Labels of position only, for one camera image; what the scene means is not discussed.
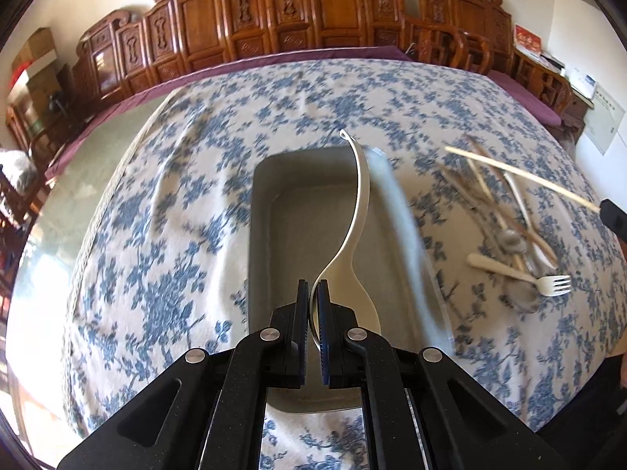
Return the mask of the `smiley steel spork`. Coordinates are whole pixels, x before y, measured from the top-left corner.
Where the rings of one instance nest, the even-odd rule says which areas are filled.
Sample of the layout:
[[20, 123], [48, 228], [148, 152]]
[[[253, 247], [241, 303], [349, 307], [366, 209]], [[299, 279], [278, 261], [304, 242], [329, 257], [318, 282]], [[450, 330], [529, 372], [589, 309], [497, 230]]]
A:
[[536, 255], [545, 266], [555, 271], [559, 265], [557, 256], [554, 250], [548, 245], [548, 242], [546, 242], [536, 232], [535, 226], [533, 226], [533, 221], [531, 221], [531, 217], [527, 210], [524, 197], [522, 196], [521, 189], [518, 188], [518, 184], [515, 182], [515, 179], [510, 173], [505, 172], [503, 177], [505, 178], [505, 181], [507, 181], [512, 196], [518, 204], [518, 209], [520, 209], [525, 223], [526, 235], [530, 239], [531, 243], [533, 243]]

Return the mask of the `steel fork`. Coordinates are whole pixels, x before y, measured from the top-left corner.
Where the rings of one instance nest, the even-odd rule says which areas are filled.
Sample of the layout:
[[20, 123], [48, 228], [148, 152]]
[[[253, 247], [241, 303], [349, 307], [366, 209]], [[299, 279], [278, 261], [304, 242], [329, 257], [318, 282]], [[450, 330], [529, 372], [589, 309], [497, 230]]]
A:
[[[445, 168], [445, 166], [439, 166], [439, 172], [469, 205], [471, 214], [488, 241], [487, 246], [490, 248], [490, 255], [495, 260], [511, 266], [511, 268], [528, 273], [529, 261], [525, 257], [525, 253], [522, 255], [506, 253], [505, 245], [497, 241], [500, 226], [496, 222], [492, 209], [488, 208], [479, 196], [471, 193], [471, 190], [463, 184], [458, 174]], [[536, 289], [527, 282], [504, 277], [503, 294], [507, 304], [520, 314], [536, 313], [540, 307]]]

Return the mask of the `cream handled small fork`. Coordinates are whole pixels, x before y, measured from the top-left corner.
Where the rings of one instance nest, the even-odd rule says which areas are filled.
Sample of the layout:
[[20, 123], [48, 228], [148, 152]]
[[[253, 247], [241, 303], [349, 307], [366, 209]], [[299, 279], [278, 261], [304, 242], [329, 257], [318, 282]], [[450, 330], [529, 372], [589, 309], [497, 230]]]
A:
[[486, 272], [532, 284], [541, 295], [546, 297], [565, 295], [572, 290], [570, 276], [549, 275], [536, 278], [533, 275], [518, 271], [515, 268], [511, 268], [511, 266], [480, 255], [479, 253], [470, 253], [470, 255], [467, 256], [467, 264], [470, 265], [471, 268], [482, 269]]

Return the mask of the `large cream ladle spoon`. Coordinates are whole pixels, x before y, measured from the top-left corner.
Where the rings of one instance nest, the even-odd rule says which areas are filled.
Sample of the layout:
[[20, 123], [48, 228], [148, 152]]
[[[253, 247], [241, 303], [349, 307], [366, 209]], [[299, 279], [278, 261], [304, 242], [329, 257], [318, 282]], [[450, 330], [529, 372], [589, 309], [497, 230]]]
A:
[[341, 130], [340, 136], [349, 144], [355, 158], [357, 173], [355, 208], [351, 225], [339, 250], [315, 279], [313, 287], [326, 280], [330, 298], [339, 300], [343, 306], [351, 308], [355, 312], [358, 326], [379, 333], [381, 321], [375, 304], [357, 278], [354, 269], [354, 256], [366, 226], [370, 205], [370, 170], [361, 145], [346, 130]]

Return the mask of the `wooden side table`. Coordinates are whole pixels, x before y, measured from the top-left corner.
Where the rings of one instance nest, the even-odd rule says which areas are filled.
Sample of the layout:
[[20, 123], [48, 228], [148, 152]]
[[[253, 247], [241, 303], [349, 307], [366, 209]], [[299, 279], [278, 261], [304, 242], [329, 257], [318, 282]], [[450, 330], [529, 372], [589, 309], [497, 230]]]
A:
[[572, 97], [569, 104], [561, 113], [561, 130], [569, 134], [574, 143], [577, 143], [585, 130], [585, 115], [594, 109], [593, 102], [580, 94], [576, 89], [572, 89]]

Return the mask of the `blue floral tablecloth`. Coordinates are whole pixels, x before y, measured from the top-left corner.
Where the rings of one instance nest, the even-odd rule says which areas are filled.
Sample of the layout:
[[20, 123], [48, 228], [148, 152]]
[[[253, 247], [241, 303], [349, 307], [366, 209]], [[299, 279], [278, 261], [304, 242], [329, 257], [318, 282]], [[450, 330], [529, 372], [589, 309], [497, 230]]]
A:
[[490, 254], [469, 205], [439, 166], [478, 186], [457, 148], [582, 195], [593, 190], [548, 130], [492, 79], [384, 60], [297, 61], [186, 85], [143, 126], [103, 194], [76, 266], [66, 332], [66, 410], [87, 436], [183, 352], [216, 353], [248, 332], [255, 168], [286, 152], [344, 146], [346, 130], [387, 157], [436, 274], [454, 359], [512, 413], [553, 436], [578, 468], [626, 464], [612, 403], [626, 330], [626, 261], [585, 208], [524, 184], [570, 293], [536, 313], [505, 301], [503, 279], [466, 265]]

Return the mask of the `white router box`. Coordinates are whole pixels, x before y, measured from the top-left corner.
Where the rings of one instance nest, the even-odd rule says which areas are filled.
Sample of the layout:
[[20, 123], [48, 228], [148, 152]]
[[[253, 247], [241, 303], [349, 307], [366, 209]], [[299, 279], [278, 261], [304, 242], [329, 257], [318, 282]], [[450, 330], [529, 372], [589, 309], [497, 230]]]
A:
[[578, 69], [572, 69], [567, 78], [571, 83], [573, 90], [577, 91], [584, 98], [592, 100], [596, 90], [596, 81], [590, 75]]

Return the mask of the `red card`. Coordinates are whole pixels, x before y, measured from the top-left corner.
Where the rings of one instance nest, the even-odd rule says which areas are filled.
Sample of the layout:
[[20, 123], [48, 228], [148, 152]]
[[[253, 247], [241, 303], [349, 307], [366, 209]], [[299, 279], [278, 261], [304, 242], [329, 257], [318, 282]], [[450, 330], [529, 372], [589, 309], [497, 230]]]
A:
[[540, 56], [542, 54], [541, 37], [517, 23], [515, 24], [515, 31], [513, 32], [513, 41], [515, 42], [515, 48], [526, 54], [534, 56]]

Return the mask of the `grey metal tray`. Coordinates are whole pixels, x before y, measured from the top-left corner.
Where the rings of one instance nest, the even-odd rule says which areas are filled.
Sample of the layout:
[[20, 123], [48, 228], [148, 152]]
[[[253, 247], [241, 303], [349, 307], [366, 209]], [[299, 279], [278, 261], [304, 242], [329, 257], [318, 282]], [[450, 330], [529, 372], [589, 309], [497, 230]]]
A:
[[[409, 202], [382, 151], [368, 148], [371, 177], [366, 226], [354, 256], [394, 347], [450, 353], [454, 337], [430, 258]], [[266, 328], [275, 309], [315, 282], [352, 221], [357, 169], [349, 145], [265, 158], [254, 171], [249, 249], [249, 329]]]

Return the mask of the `wooden dining chair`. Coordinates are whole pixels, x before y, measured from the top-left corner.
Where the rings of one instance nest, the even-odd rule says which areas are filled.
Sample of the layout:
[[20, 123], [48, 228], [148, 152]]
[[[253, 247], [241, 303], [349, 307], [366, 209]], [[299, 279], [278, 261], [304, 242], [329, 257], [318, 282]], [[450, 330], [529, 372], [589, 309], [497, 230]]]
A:
[[26, 231], [38, 218], [49, 194], [42, 172], [37, 171], [21, 191], [1, 172], [1, 226]]

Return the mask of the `cardboard box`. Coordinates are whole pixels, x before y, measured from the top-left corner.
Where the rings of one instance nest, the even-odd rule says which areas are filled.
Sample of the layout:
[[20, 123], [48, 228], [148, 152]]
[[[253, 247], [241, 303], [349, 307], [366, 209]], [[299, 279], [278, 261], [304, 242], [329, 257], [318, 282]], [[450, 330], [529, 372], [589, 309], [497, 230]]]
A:
[[24, 64], [32, 64], [50, 51], [55, 49], [53, 34], [50, 28], [37, 29], [24, 43], [12, 61], [12, 70], [15, 71]]

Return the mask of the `long carved wooden sofa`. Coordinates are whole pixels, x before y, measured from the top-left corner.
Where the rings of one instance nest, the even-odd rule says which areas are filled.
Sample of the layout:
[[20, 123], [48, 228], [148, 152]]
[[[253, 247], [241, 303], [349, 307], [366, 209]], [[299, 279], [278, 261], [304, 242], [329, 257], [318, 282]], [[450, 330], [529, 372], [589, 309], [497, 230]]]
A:
[[185, 74], [272, 53], [393, 46], [412, 60], [490, 71], [489, 39], [404, 0], [154, 0], [109, 13], [80, 38], [73, 97], [98, 112]]

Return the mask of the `white wall electrical panel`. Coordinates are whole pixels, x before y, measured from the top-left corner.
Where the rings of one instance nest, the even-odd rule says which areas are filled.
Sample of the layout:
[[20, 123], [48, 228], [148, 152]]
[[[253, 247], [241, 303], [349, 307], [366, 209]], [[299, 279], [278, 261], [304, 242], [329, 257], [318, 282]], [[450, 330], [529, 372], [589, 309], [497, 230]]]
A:
[[596, 84], [592, 102], [593, 108], [585, 114], [585, 134], [605, 155], [626, 112], [600, 83]]

